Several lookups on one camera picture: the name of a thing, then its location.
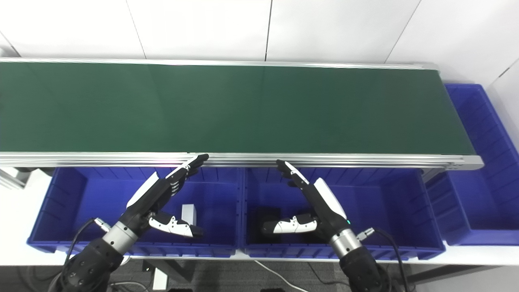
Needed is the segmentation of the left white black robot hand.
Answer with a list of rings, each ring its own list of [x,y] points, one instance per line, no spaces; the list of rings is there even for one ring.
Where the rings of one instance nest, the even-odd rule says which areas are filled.
[[[180,192],[187,179],[197,174],[198,169],[208,159],[208,154],[192,157],[165,177],[159,177],[158,172],[154,172],[128,201],[126,211],[119,218],[119,222],[137,238],[142,237],[151,228],[183,237],[202,237],[204,231],[201,227],[162,209],[172,196]]]

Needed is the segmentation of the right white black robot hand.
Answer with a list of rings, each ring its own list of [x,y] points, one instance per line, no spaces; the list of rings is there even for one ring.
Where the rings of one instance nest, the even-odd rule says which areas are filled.
[[[333,237],[355,237],[345,211],[324,179],[318,178],[311,183],[288,161],[278,159],[276,164],[282,176],[289,179],[288,184],[302,192],[313,213],[262,223],[264,235],[319,231],[327,242]]]

